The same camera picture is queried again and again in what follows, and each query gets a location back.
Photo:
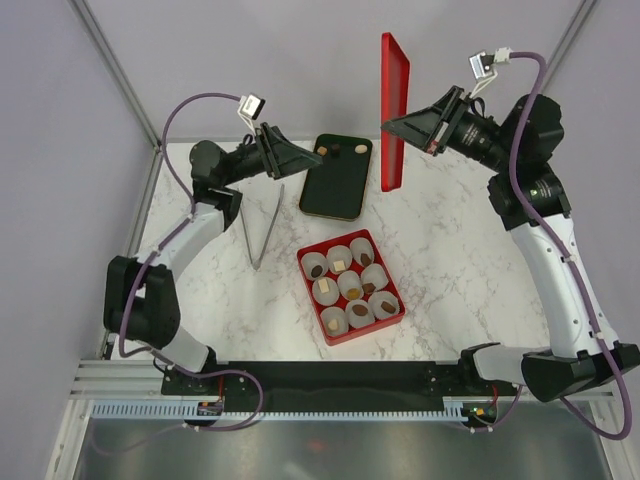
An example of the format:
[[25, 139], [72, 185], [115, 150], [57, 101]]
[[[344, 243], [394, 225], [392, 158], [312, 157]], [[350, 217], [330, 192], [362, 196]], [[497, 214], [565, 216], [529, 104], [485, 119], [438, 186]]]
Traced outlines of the dark oval chocolate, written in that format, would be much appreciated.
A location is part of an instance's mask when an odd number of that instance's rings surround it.
[[352, 311], [358, 316], [366, 316], [368, 314], [368, 309], [363, 305], [355, 305]]

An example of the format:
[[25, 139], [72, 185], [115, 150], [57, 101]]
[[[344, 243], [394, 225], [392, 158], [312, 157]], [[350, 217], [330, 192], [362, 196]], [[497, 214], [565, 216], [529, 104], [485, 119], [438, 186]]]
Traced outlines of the red box lid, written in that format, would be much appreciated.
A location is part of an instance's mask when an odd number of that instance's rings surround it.
[[[410, 61], [391, 32], [381, 35], [381, 123], [407, 114]], [[381, 190], [402, 185], [404, 141], [382, 131], [380, 140]]]

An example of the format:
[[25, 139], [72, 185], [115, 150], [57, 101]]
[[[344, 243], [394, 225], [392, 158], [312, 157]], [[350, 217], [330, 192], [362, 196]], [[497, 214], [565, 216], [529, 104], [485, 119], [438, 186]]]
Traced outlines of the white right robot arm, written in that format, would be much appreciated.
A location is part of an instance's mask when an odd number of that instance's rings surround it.
[[531, 217], [514, 193], [509, 176], [509, 151], [527, 99], [521, 97], [502, 124], [485, 116], [484, 102], [452, 87], [432, 106], [385, 121], [384, 132], [437, 156], [446, 149], [494, 171], [489, 200], [522, 253], [540, 297], [550, 334], [548, 347], [538, 350], [499, 343], [470, 347], [461, 354], [468, 363], [457, 369], [457, 382], [469, 394], [480, 394], [494, 380], [525, 386], [534, 397], [550, 402], [600, 387], [639, 365], [639, 349], [623, 343], [598, 301], [585, 307], [592, 294], [588, 281], [578, 284], [571, 271], [582, 269], [571, 218], [571, 205], [549, 160], [564, 137], [560, 105], [537, 95], [520, 141], [516, 177], [536, 210]]

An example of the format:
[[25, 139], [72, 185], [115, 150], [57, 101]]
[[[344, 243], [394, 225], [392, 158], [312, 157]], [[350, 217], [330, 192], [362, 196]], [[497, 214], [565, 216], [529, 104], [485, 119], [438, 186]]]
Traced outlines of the metal tongs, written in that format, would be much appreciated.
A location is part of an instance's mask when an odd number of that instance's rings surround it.
[[244, 199], [240, 207], [242, 234], [249, 264], [259, 271], [266, 257], [269, 243], [285, 199], [285, 186], [281, 184], [275, 195], [267, 196], [266, 204], [260, 199]]

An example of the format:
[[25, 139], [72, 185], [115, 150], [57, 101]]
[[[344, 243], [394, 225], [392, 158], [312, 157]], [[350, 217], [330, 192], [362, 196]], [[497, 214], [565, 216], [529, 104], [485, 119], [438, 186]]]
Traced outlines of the white square chocolate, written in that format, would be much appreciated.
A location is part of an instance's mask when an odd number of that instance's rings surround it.
[[344, 271], [346, 269], [345, 263], [342, 260], [335, 261], [333, 263], [333, 265], [334, 265], [334, 269], [337, 272], [341, 272], [341, 271]]
[[329, 283], [325, 278], [318, 281], [318, 287], [321, 293], [327, 293], [330, 291]]

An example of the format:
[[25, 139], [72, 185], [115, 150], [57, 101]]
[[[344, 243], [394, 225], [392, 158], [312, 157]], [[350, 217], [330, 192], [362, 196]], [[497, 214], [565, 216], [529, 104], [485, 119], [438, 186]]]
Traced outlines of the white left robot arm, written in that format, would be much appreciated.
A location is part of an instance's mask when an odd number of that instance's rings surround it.
[[285, 178], [321, 165], [322, 158], [291, 143], [278, 127], [263, 123], [231, 152], [209, 140], [196, 143], [189, 163], [193, 204], [188, 213], [148, 250], [110, 261], [103, 325], [184, 370], [184, 383], [197, 394], [208, 394], [219, 380], [212, 365], [215, 353], [181, 327], [176, 282], [237, 218], [242, 195], [233, 184], [259, 174]]

